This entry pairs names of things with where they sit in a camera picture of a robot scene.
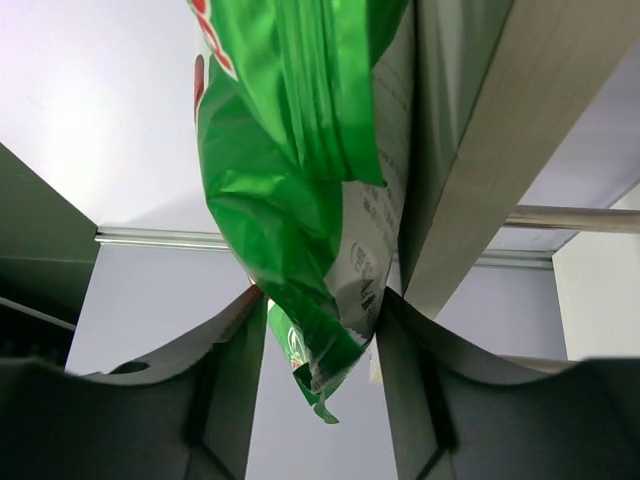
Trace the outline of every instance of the white ceiling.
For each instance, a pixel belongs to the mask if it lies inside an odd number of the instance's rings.
[[[606,208],[640,180],[640,43],[622,61],[521,204]],[[503,228],[489,248],[557,250],[572,232]]]
[[[216,231],[186,2],[33,0],[0,15],[0,141],[98,225]]]
[[[11,2],[0,16],[0,141],[101,226],[209,232],[193,126],[197,33],[185,2]],[[640,179],[640,45],[523,204],[606,207]],[[567,232],[503,229],[491,248]]]

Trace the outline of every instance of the metal rail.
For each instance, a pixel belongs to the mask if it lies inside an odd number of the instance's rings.
[[[518,205],[505,227],[640,233],[640,211]]]
[[[144,230],[135,228],[101,227],[96,242],[102,245],[126,247],[158,247],[183,250],[229,250],[219,233],[176,232],[171,230]],[[527,250],[485,250],[477,259],[477,267],[526,268],[553,270],[553,252]]]
[[[16,310],[18,312],[29,315],[33,318],[37,318],[38,320],[42,320],[43,322],[51,323],[58,327],[62,327],[65,330],[75,331],[76,326],[72,323],[65,322],[64,320],[60,320],[59,318],[52,317],[46,313],[39,312],[38,310],[34,310],[33,308],[26,307],[20,303],[16,303],[14,301],[9,300],[8,298],[0,297],[0,305],[3,307],[11,308],[12,310]]]

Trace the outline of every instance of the red lettering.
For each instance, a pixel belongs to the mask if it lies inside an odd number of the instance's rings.
[[[198,106],[204,93],[204,58],[202,55],[196,57],[195,75],[193,79],[193,117],[197,119]]]
[[[218,38],[218,34],[216,33],[213,25],[208,19],[208,16],[211,15],[211,8],[207,8],[208,1],[207,0],[191,0],[193,7],[196,10],[196,18],[198,20],[198,24],[209,43],[209,46],[213,50],[213,55],[216,57],[216,60],[223,68],[225,72],[229,74],[234,80],[237,80],[238,77],[236,75],[236,69],[233,66],[233,62],[229,55],[224,51],[222,45],[220,44],[220,39]]]
[[[195,7],[195,9],[201,15],[205,15],[207,13],[207,1],[206,0],[191,0],[191,3]]]

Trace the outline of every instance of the shelf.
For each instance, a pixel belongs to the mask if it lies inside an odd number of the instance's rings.
[[[609,208],[640,181],[640,42],[607,80],[520,200]],[[575,232],[500,229],[489,248],[557,251]]]
[[[406,298],[429,317],[640,35],[634,1],[467,3],[417,6],[423,130],[399,249]]]

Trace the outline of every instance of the plastic wrapper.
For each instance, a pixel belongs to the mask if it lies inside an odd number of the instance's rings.
[[[413,94],[406,1],[192,1],[208,207],[275,305],[306,399],[324,402],[375,329],[404,203]]]

